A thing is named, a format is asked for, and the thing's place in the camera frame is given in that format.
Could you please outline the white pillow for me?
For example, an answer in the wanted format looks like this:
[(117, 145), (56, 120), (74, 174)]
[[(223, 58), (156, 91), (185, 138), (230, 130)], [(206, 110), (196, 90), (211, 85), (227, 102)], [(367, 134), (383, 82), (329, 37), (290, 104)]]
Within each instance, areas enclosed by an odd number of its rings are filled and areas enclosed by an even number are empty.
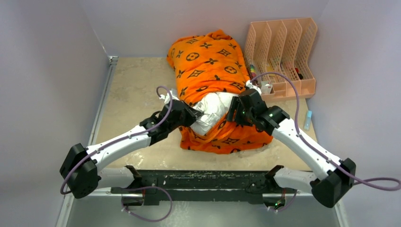
[(203, 116), (191, 129), (198, 135), (206, 135), (227, 114), (232, 97), (237, 94), (228, 92), (212, 92), (206, 94), (193, 108), (201, 111)]

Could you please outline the orange patterned pillowcase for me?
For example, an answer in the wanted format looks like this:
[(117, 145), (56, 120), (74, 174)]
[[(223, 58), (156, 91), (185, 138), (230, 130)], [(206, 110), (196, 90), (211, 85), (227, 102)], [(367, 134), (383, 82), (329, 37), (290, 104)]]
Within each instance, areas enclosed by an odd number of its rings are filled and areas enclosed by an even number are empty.
[(258, 149), (272, 137), (254, 126), (230, 122), (234, 97), (250, 86), (242, 50), (222, 30), (175, 41), (166, 58), (174, 70), (177, 97), (201, 112), (189, 127), (180, 127), (180, 146), (187, 150), (231, 154)]

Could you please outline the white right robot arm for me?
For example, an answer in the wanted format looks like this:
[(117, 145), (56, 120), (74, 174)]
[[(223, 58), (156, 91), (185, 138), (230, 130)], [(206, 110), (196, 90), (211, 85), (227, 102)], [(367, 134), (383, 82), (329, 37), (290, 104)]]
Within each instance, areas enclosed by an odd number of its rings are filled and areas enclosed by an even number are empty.
[(305, 135), (288, 113), (274, 105), (268, 107), (255, 89), (248, 89), (232, 98), (227, 121), (243, 126), (255, 126), (271, 135), (307, 166), (309, 172), (275, 166), (265, 175), (270, 192), (291, 188), (310, 193), (323, 206), (334, 207), (353, 186), (348, 175), (354, 175), (356, 164), (350, 158), (342, 160)]

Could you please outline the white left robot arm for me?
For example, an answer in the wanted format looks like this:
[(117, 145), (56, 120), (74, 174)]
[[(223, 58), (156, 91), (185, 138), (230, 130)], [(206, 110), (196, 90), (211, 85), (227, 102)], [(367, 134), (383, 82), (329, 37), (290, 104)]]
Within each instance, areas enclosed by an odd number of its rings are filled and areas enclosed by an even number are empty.
[(60, 167), (63, 177), (60, 193), (72, 193), (76, 199), (86, 197), (106, 181), (100, 173), (110, 163), (166, 139), (175, 129), (189, 127), (202, 116), (203, 112), (185, 102), (172, 100), (162, 110), (113, 139), (88, 147), (81, 143), (73, 145)]

